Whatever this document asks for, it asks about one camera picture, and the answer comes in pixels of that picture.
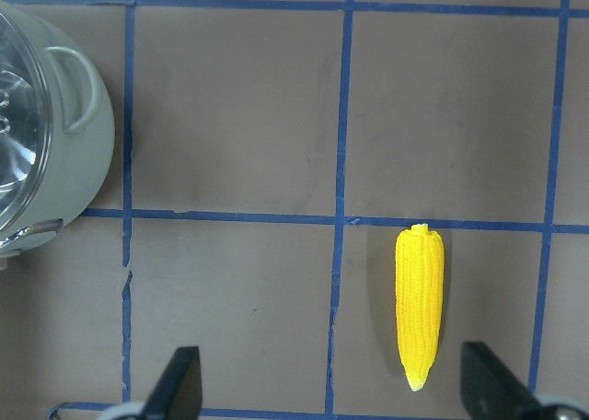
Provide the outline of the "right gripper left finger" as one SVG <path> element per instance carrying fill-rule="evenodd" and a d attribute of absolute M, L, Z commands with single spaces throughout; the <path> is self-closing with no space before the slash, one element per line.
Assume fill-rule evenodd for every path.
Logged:
<path fill-rule="evenodd" d="M 202 409 L 198 346 L 175 350 L 142 408 L 143 419 L 198 419 Z"/>

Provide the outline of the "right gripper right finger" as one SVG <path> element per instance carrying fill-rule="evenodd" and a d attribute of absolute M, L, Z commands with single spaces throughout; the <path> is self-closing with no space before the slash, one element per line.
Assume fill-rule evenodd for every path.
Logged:
<path fill-rule="evenodd" d="M 470 419 L 538 419 L 541 404 L 483 342 L 464 342 L 460 399 Z"/>

